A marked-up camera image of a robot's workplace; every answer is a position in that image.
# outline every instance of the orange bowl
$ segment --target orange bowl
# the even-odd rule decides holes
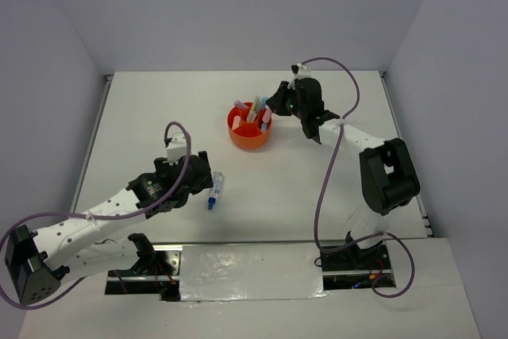
[[[261,110],[256,119],[252,122],[247,122],[248,112],[251,109],[252,102],[244,102],[248,106],[247,109],[240,110],[233,107],[228,114],[228,130],[231,141],[246,150],[253,150],[263,146],[268,142],[271,133],[271,118],[267,123],[267,131],[261,131],[261,124],[263,123],[263,116],[266,109]],[[240,116],[240,126],[233,130],[233,120],[236,116]]]

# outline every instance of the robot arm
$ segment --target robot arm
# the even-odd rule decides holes
[[[117,241],[112,235],[161,212],[180,208],[189,195],[213,186],[206,152],[190,156],[182,182],[160,205],[149,208],[164,196],[183,170],[186,142],[181,133],[167,143],[167,157],[154,161],[155,172],[138,176],[105,202],[90,208],[83,218],[69,218],[49,227],[30,231],[17,227],[9,236],[5,262],[20,304],[28,306],[51,296],[63,284],[108,269],[131,268],[134,263],[156,262],[171,274],[171,266],[158,258],[149,240],[139,233]],[[120,217],[145,210],[137,216]]]
[[[271,111],[281,116],[296,116],[307,139],[334,147],[342,130],[343,149],[358,160],[364,202],[355,212],[357,223],[346,241],[383,232],[396,215],[395,210],[407,205],[420,192],[420,183],[406,144],[400,138],[389,141],[373,137],[325,109],[321,84],[313,79],[305,65],[291,67],[294,78],[282,81],[267,100]],[[358,244],[360,249],[377,245],[381,237]]]

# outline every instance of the white tabletop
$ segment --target white tabletop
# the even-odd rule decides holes
[[[414,286],[397,299],[355,289],[314,299],[159,302],[155,295],[104,295],[106,274],[100,274],[86,279],[55,305],[28,312],[20,339],[478,339],[448,242],[426,238],[406,244],[414,255],[417,274]],[[397,243],[387,246],[395,282],[403,287],[409,278],[407,257]],[[277,267],[268,271],[274,277],[284,275]]]
[[[371,135],[397,136],[377,71],[356,71],[360,106],[348,122]],[[343,114],[355,91],[342,71],[316,71],[325,107]],[[289,71],[118,72],[108,94],[76,210],[117,193],[164,156],[164,127],[180,121],[193,153],[206,150],[213,170],[225,174],[221,199],[205,209],[207,192],[185,207],[159,214],[135,230],[153,242],[308,241],[318,194],[332,149],[309,141],[296,117],[276,117],[271,139],[257,152],[229,139],[226,116],[236,99],[271,96]],[[321,213],[322,239],[342,239],[360,202],[358,164],[339,155]],[[131,233],[132,229],[123,232]],[[426,237],[416,201],[394,220],[400,237]]]

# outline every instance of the white plastic sheet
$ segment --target white plastic sheet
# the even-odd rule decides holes
[[[185,246],[180,295],[183,301],[322,297],[317,257],[313,244]]]

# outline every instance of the gray wall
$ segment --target gray wall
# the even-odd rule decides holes
[[[508,337],[508,2],[425,0],[388,89],[479,329]]]
[[[102,71],[386,69],[422,0],[60,0]]]
[[[103,80],[53,0],[0,0],[0,10],[3,231],[28,214],[69,207]],[[0,280],[15,298],[5,266]],[[23,317],[1,301],[0,337],[17,337]]]

